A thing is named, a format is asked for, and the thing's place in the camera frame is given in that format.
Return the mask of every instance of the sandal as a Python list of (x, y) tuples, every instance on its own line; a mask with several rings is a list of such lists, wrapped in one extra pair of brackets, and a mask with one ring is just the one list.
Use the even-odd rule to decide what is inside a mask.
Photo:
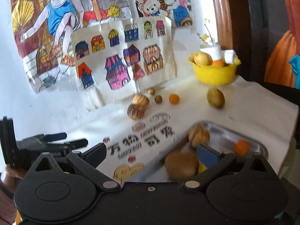
[(52, 46), (51, 48), (51, 52), (50, 52), (50, 58), (55, 58), (58, 53), (60, 53), (60, 51), (62, 50), (61, 46)]
[(70, 55), (65, 55), (61, 61), (61, 64), (73, 67), (75, 66), (75, 60), (74, 57), (70, 56)]

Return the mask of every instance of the drawing of houses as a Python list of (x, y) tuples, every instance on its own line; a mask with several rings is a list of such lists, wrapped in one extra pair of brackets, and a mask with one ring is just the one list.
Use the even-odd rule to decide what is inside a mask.
[(144, 68), (146, 74), (149, 75), (164, 67), (163, 57), (161, 55), (161, 49), (157, 44), (144, 48)]
[(77, 60), (89, 55), (89, 45), (85, 41), (80, 41), (75, 46), (75, 54)]
[(78, 66), (78, 76), (82, 81), (84, 89), (94, 84), (92, 71), (85, 63), (82, 63)]
[(164, 22), (162, 20), (158, 20), (156, 22), (156, 31), (157, 31), (157, 36), (166, 35), (165, 25), (164, 25)]
[(129, 48), (123, 50), (123, 55), (127, 66), (134, 65), (141, 60), (141, 53), (133, 44)]
[(109, 38), (109, 43), (110, 43), (110, 46), (111, 46), (111, 47), (120, 44), (119, 33), (118, 33), (117, 30), (112, 29), (112, 30), (110, 31), (110, 33), (108, 34), (108, 38)]
[(144, 23), (144, 29), (145, 29), (145, 40), (153, 38), (153, 32), (152, 32), (152, 24), (150, 21), (146, 21)]
[(137, 24), (126, 25), (124, 29), (125, 42), (139, 39), (139, 27)]
[(118, 54), (106, 59), (105, 69), (107, 71), (106, 80), (112, 90), (117, 90), (130, 81), (128, 69)]
[(141, 66), (138, 63), (133, 65), (132, 72), (134, 81), (137, 81), (145, 76), (143, 69), (141, 69)]
[(93, 53), (105, 49), (104, 39), (102, 35), (93, 37), (91, 40), (91, 44)]

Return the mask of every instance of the orange skirt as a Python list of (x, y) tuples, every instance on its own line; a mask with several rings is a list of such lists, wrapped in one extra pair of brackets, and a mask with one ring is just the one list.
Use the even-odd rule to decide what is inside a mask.
[(296, 38), (288, 30), (275, 46), (266, 66), (265, 82), (295, 86), (290, 59), (296, 55)]

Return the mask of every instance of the green fruit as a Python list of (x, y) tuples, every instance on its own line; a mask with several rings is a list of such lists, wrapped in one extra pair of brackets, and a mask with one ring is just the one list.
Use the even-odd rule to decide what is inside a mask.
[(215, 108), (223, 108), (225, 104), (225, 97), (222, 91), (217, 88), (210, 88), (206, 95), (208, 103)]

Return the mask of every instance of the blue tank top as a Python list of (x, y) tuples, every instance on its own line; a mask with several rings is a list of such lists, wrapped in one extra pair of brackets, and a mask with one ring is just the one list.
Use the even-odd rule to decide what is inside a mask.
[(55, 35), (55, 32), (62, 21), (62, 18), (66, 13), (73, 13), (75, 16), (75, 25), (74, 29), (76, 29), (77, 26), (77, 14), (76, 14), (76, 9), (71, 3), (71, 0), (66, 0), (63, 4), (61, 4), (59, 7), (52, 7), (51, 2), (47, 3), (47, 8), (49, 10), (49, 15), (48, 15), (48, 30), (49, 33), (53, 36)]

